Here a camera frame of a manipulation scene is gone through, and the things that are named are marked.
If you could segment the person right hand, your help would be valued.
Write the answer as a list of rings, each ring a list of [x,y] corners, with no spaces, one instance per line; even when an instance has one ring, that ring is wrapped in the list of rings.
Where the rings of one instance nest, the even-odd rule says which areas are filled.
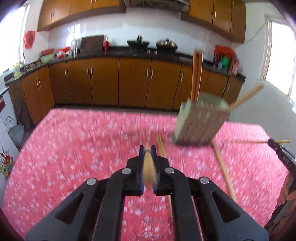
[[[286,201],[295,201],[296,200],[296,193],[293,191],[292,193],[288,193],[289,187],[288,183],[291,180],[291,175],[287,174],[283,186],[280,190],[280,195],[277,199],[277,206],[283,205]]]

